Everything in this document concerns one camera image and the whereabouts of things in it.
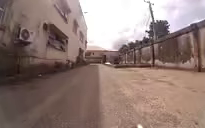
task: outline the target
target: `vegetation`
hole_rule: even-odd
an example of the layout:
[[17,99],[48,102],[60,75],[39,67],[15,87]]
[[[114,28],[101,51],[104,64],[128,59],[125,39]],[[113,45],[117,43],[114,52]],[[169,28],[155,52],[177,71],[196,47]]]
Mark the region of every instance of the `vegetation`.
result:
[[[155,29],[156,29],[156,36],[157,38],[161,38],[163,36],[166,36],[170,33],[170,25],[167,20],[157,20],[155,22]],[[153,24],[150,23],[149,30],[146,31],[148,34],[148,37],[143,37],[142,40],[136,40],[135,42],[129,42],[128,44],[123,44],[119,52],[121,54],[125,54],[129,50],[138,48],[138,47],[146,47],[150,45],[150,42],[153,40]]]
[[[155,22],[155,30],[156,30],[156,36],[157,38],[161,38],[163,36],[166,36],[170,33],[170,24],[167,20],[157,20]],[[153,39],[154,33],[153,33],[153,23],[150,23],[149,30],[146,31],[148,33],[148,36],[150,39]]]

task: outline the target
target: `utility pole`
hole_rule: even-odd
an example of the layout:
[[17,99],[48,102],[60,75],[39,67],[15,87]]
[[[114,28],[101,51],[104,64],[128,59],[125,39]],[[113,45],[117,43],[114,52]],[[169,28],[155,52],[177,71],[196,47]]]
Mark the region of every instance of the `utility pole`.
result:
[[151,3],[150,1],[146,1],[144,0],[144,2],[149,4],[149,11],[150,11],[150,15],[152,17],[152,24],[153,24],[153,41],[152,41],[152,65],[155,66],[155,51],[154,51],[154,42],[156,41],[156,28],[155,28],[155,19],[154,19],[154,14],[153,14],[153,9],[152,9],[152,5],[154,5],[153,3]]

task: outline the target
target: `road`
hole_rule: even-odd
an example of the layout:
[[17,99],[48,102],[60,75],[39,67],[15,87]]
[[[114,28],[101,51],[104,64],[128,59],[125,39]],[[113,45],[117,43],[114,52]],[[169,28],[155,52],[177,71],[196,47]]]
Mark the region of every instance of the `road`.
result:
[[205,73],[88,65],[0,88],[0,128],[205,128]]

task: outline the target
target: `sky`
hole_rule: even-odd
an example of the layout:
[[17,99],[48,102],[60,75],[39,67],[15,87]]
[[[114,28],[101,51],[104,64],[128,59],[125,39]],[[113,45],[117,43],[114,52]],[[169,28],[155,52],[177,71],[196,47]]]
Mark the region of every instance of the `sky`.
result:
[[[205,19],[205,0],[150,0],[155,20],[167,20],[170,31]],[[146,36],[151,17],[144,0],[80,0],[89,45],[117,50]]]

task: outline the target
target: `white building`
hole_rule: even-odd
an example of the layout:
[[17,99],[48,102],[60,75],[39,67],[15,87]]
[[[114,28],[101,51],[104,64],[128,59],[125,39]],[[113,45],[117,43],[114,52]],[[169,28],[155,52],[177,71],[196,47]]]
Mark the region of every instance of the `white building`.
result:
[[0,0],[0,43],[30,63],[84,58],[87,26],[78,0]]
[[102,63],[103,61],[114,63],[118,57],[118,51],[105,50],[96,46],[89,46],[86,52],[86,60],[90,63]]

